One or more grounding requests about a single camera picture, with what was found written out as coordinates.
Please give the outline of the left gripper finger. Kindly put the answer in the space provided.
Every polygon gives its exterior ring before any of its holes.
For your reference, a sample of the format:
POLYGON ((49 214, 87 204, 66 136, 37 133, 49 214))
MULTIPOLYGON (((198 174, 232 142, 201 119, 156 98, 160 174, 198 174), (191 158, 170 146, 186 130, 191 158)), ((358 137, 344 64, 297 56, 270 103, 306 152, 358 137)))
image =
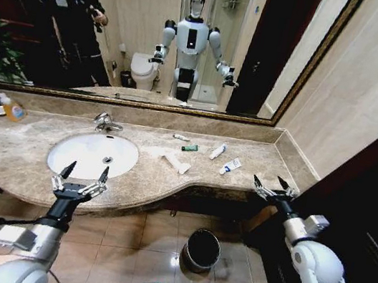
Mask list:
POLYGON ((99 196, 102 192, 104 192, 107 189, 106 182, 108 180, 109 172, 110 168, 107 166, 96 182, 82 188, 82 194, 89 196, 99 196))
POLYGON ((76 164, 77 164, 77 162, 73 161, 67 167, 63 168, 60 173, 52 176, 51 182, 52 182, 52 190, 53 191, 63 191, 64 190, 63 181, 70 176, 70 173, 73 171, 76 164))

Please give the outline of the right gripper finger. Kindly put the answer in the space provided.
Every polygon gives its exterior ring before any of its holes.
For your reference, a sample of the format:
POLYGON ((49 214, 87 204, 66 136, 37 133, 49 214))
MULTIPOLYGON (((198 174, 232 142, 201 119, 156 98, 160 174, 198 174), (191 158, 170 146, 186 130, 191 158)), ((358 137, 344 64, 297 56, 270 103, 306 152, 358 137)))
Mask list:
POLYGON ((285 191, 285 195, 291 198, 296 198, 298 196, 298 192, 292 188, 286 180, 282 179, 282 177, 278 176, 278 182, 281 184, 282 189, 285 191))
POLYGON ((264 200, 273 197, 273 191, 264 187, 256 174, 253 176, 253 178, 254 188, 258 196, 260 196, 264 200))

